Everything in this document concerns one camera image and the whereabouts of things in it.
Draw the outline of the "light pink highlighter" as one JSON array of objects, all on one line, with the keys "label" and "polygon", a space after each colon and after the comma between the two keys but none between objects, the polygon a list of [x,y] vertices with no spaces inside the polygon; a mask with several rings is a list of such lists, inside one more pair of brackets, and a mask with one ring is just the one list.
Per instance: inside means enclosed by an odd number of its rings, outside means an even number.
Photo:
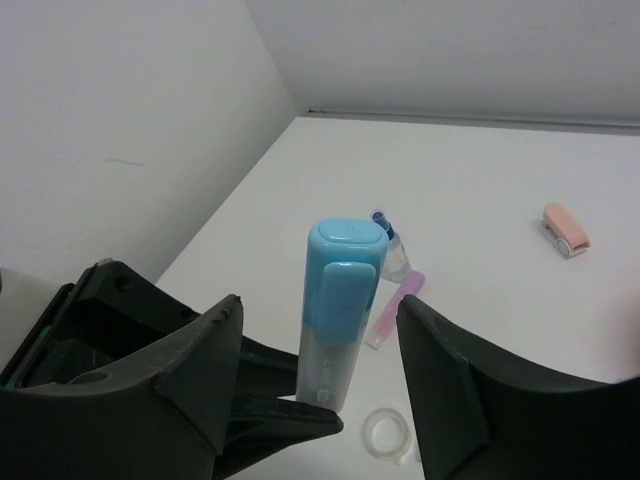
[{"label": "light pink highlighter", "polygon": [[365,344],[367,346],[374,350],[379,350],[384,345],[396,329],[400,302],[406,295],[417,295],[424,283],[425,275],[423,273],[415,270],[411,270],[408,273],[366,335]]}]

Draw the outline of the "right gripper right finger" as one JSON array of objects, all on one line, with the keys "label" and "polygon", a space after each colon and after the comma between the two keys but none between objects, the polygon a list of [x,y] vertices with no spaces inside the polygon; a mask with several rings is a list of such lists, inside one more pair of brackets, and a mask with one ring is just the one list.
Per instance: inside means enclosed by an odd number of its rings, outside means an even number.
[{"label": "right gripper right finger", "polygon": [[427,479],[636,479],[639,380],[529,361],[407,295],[399,345]]}]

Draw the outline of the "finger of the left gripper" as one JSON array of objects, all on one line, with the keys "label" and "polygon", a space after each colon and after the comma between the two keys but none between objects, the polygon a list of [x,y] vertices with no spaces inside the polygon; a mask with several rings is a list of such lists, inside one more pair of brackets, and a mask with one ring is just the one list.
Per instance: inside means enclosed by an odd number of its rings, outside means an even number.
[{"label": "finger of the left gripper", "polygon": [[336,412],[293,398],[297,366],[294,354],[242,339],[225,457],[251,454],[264,458],[343,430]]}]

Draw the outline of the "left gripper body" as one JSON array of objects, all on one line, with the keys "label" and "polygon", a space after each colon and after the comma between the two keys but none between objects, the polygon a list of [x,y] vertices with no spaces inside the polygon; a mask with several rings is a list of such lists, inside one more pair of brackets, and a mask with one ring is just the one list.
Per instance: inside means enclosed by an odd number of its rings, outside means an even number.
[{"label": "left gripper body", "polygon": [[1,386],[65,384],[184,327],[198,313],[105,259],[63,285],[1,372]]}]

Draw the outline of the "light blue marker cap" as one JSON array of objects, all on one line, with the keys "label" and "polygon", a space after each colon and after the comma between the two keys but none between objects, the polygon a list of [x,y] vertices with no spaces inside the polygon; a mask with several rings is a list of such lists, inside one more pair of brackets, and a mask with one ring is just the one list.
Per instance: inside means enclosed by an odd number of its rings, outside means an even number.
[{"label": "light blue marker cap", "polygon": [[388,236],[370,220],[329,218],[310,230],[303,301],[303,322],[324,345],[358,341],[365,328]]}]

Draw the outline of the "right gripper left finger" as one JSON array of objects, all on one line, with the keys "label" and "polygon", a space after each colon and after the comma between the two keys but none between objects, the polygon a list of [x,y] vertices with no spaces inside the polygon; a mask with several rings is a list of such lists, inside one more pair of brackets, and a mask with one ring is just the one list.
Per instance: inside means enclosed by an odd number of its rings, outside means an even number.
[{"label": "right gripper left finger", "polygon": [[242,326],[241,301],[229,295],[183,328],[66,384],[3,389],[2,478],[212,478]]}]

